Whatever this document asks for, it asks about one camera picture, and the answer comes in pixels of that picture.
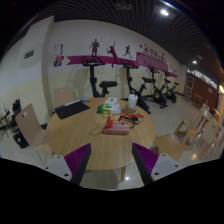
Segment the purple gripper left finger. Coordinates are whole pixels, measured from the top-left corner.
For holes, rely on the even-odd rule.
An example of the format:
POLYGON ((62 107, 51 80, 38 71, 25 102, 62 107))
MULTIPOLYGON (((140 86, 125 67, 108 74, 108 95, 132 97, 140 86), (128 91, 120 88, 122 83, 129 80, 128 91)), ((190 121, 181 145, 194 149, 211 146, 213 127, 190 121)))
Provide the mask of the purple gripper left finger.
POLYGON ((81 183, 91 156, 91 144, 88 143, 66 156, 55 155, 44 169, 76 185, 81 183))

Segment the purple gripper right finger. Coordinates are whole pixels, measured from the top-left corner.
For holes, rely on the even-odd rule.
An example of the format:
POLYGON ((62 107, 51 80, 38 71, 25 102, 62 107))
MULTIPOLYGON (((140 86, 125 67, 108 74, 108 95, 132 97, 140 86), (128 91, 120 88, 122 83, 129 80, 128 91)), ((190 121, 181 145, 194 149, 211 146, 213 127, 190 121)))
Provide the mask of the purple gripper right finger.
POLYGON ((132 155, 145 185, 182 169, 168 154, 158 155, 137 143, 132 144, 132 155))

